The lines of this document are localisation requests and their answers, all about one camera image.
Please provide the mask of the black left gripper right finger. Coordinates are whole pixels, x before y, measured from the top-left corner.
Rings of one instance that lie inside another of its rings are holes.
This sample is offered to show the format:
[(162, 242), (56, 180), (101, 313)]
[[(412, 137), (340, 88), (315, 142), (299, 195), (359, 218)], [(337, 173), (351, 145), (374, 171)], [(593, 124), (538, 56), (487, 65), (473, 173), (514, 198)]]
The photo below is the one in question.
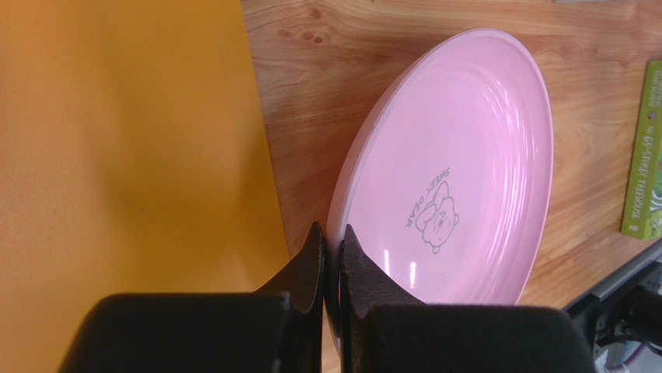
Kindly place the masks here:
[(591, 350), (561, 311), (428, 305), (363, 251), (347, 227), (341, 246), (345, 372), (592, 372)]

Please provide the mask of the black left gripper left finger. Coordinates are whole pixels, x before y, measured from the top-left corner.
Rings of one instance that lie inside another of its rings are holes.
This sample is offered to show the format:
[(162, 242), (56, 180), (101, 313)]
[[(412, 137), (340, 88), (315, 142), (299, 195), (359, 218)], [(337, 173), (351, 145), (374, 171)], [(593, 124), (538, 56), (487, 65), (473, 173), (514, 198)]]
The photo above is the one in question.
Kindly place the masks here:
[(86, 315), (63, 372), (318, 372), (325, 239), (246, 293), (116, 294)]

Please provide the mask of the pink plate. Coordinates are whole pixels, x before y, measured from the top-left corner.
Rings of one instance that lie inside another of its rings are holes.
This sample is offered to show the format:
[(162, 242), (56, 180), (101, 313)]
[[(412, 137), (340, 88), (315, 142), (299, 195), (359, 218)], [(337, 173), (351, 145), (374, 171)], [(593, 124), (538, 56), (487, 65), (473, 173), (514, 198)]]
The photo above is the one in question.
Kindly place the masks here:
[(517, 304), (545, 227), (553, 143), (544, 78), (509, 33), (460, 33), (413, 62), (361, 125), (333, 192), (325, 233), (335, 340), (347, 228), (422, 302)]

